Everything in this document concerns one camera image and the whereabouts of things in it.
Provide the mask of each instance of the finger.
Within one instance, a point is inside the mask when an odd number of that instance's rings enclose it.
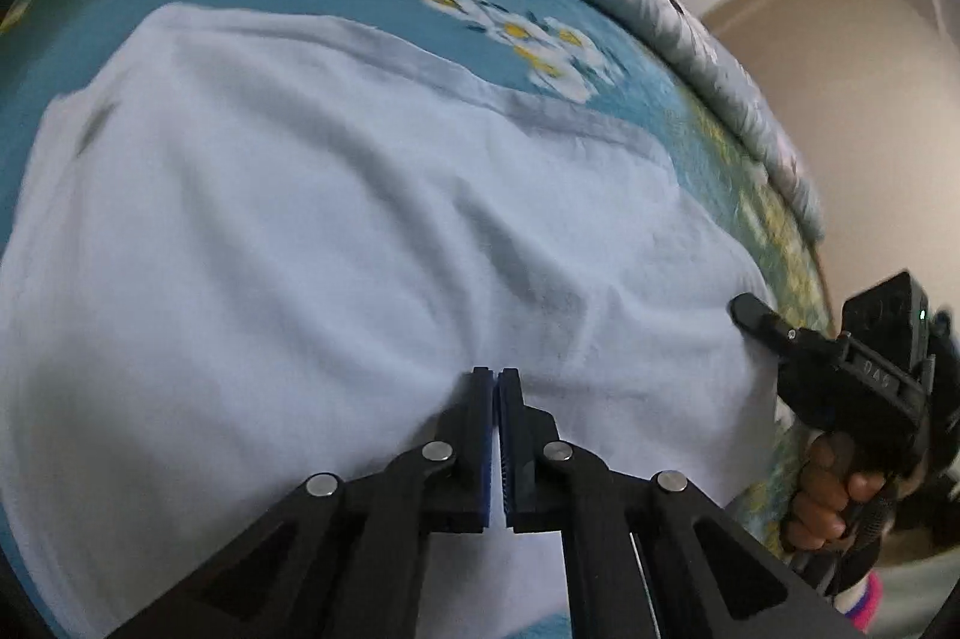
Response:
[[[843,482],[836,476],[808,463],[800,472],[800,489],[815,502],[833,511],[843,511],[850,502]]]
[[[824,434],[817,438],[810,445],[809,453],[810,462],[815,466],[826,469],[829,471],[833,467],[833,462],[837,460],[836,455],[834,455],[833,447],[830,447],[829,437]]]
[[[797,493],[793,499],[794,516],[815,536],[822,539],[839,539],[843,535],[844,522],[837,513],[816,503],[806,493]]]
[[[810,529],[799,520],[791,520],[786,524],[785,535],[786,540],[798,550],[819,550],[827,543],[826,539],[821,539],[819,536],[814,535],[810,532]]]
[[[854,474],[847,482],[847,492],[858,503],[866,503],[883,488],[882,474]]]

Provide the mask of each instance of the silver screw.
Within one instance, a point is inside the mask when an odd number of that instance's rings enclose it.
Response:
[[[429,444],[424,444],[421,455],[423,455],[426,460],[443,463],[445,460],[450,460],[450,455],[453,455],[453,447],[445,441],[431,441]]]
[[[668,493],[683,493],[689,484],[679,471],[661,471],[656,475],[656,483]]]
[[[328,498],[337,492],[339,481],[333,474],[314,474],[306,481],[306,491],[317,498]]]
[[[573,447],[565,441],[551,441],[544,447],[544,457],[546,460],[558,462],[570,460],[573,457]]]

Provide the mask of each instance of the bed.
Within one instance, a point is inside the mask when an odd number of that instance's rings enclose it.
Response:
[[[683,15],[676,0],[665,1]],[[47,104],[89,82],[147,14],[172,2],[355,20],[457,62],[491,84],[588,105],[637,125],[664,146],[680,185],[747,249],[781,313],[806,327],[829,327],[811,249],[821,217],[788,139],[777,130],[775,141],[763,145],[757,139],[769,125],[752,130],[746,119],[755,116],[744,113],[738,127],[735,109],[721,115],[723,105],[736,102],[729,94],[705,89],[696,72],[678,64],[676,51],[656,38],[655,23],[648,19],[653,33],[641,41],[603,0],[16,0],[0,28],[3,244]],[[699,30],[695,19],[689,24]],[[785,170],[793,177],[788,182]],[[794,489],[799,452],[800,433],[784,415],[768,479],[730,506],[773,551],[780,551],[779,518]],[[53,623],[3,524],[0,542]]]

